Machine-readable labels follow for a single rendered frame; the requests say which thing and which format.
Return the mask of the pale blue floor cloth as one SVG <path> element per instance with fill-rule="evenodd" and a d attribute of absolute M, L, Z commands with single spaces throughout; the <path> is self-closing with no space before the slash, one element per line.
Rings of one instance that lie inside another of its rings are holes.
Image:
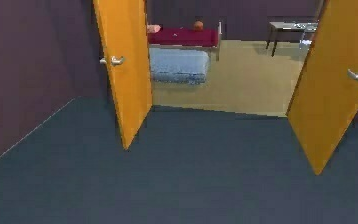
<path fill-rule="evenodd" d="M 154 81 L 187 84 L 206 81 L 210 56 L 204 51 L 150 48 L 149 56 Z"/>

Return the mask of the orange room door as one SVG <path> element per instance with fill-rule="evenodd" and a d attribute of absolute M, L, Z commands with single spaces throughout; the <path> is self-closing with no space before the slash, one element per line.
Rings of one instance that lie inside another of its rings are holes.
<path fill-rule="evenodd" d="M 124 56 L 122 65 L 105 65 L 125 149 L 152 107 L 144 0 L 93 0 L 104 58 Z"/>
<path fill-rule="evenodd" d="M 319 175 L 358 112 L 358 0 L 327 0 L 289 107 L 288 121 Z"/>

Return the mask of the bed with red cover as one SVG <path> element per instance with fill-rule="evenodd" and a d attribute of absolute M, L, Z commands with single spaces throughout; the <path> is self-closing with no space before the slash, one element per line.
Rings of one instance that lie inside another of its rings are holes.
<path fill-rule="evenodd" d="M 191 28 L 168 28 L 161 26 L 157 33 L 148 33 L 147 39 L 151 48 L 200 50 L 208 54 L 214 53 L 216 60 L 220 59 L 222 39 L 222 22 L 219 21 L 216 29 L 205 28 L 194 31 Z"/>

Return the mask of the grey table with dark legs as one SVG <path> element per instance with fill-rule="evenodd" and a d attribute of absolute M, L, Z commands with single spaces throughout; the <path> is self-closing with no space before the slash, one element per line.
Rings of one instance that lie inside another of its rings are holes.
<path fill-rule="evenodd" d="M 266 47 L 269 47 L 270 42 L 273 42 L 271 56 L 275 55 L 278 44 L 279 33 L 300 33 L 299 47 L 304 45 L 304 37 L 307 33 L 315 33 L 318 24 L 316 22 L 269 22 L 269 34 L 266 40 Z"/>

